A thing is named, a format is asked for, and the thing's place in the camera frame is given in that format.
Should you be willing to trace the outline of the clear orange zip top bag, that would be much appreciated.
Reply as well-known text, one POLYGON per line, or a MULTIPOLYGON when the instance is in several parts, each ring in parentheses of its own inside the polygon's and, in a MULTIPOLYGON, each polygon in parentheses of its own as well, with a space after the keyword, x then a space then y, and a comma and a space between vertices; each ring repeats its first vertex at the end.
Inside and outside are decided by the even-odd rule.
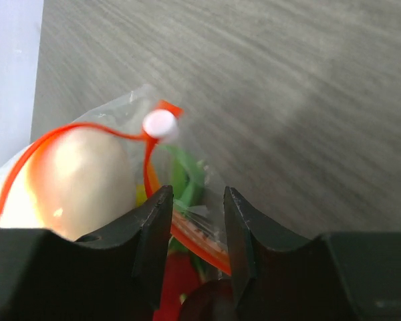
POLYGON ((160 188, 172 187, 166 260, 176 251, 188 253, 202 283, 205 263, 224 272, 230 270, 220 230, 223 213, 216 203, 221 183, 197 146, 182 108, 161 100, 150 86, 142 86, 40 136, 18 152, 21 163, 48 139, 76 128, 101 130, 127 146, 135 162, 135 208, 160 188))

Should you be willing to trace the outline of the dark red fake food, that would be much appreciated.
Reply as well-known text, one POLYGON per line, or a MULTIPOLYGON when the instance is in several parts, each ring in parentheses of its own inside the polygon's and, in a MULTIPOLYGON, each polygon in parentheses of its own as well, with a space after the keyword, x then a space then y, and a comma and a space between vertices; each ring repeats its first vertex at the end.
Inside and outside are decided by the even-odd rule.
POLYGON ((180 321, 238 320, 228 279, 211 280, 193 291, 182 304, 180 321))

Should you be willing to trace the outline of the white fake radish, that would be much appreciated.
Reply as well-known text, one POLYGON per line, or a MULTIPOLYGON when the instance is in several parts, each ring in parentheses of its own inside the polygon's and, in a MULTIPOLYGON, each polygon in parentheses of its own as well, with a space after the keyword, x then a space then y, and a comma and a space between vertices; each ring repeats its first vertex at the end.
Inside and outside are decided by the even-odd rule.
POLYGON ((75 241, 136 206, 134 164, 123 141, 76 128, 0 168, 0 228, 46 228, 75 241))

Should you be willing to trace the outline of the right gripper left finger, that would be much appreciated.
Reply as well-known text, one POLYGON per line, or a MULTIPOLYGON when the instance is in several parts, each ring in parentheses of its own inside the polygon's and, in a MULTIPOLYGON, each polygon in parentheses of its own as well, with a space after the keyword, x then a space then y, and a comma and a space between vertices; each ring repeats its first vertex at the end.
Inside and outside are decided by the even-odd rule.
POLYGON ((0 229, 0 320, 151 320, 159 308, 173 190, 77 241, 0 229))

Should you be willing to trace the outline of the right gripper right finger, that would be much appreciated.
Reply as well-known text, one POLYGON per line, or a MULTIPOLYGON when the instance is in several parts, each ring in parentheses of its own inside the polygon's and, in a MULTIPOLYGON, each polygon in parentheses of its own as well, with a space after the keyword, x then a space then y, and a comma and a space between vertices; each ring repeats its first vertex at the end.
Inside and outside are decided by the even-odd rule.
POLYGON ((401 320, 401 232, 307 239, 230 187, 224 210, 240 320, 401 320))

